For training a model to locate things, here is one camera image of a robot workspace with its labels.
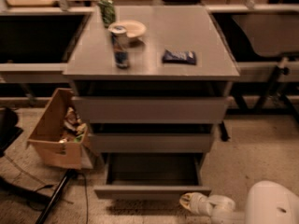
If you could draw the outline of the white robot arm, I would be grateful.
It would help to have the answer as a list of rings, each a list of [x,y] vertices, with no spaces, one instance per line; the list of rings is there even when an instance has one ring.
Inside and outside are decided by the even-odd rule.
[[[211,224],[299,224],[299,197],[272,181],[252,186],[244,211],[235,210],[235,201],[222,195],[199,192],[183,194],[179,203]]]

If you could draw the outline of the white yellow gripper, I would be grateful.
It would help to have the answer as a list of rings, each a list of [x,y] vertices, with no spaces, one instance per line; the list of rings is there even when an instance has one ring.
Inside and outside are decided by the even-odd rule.
[[[206,196],[199,192],[183,194],[179,203],[191,213],[201,217],[213,217],[218,213],[232,213],[235,210],[235,202],[222,195]]]

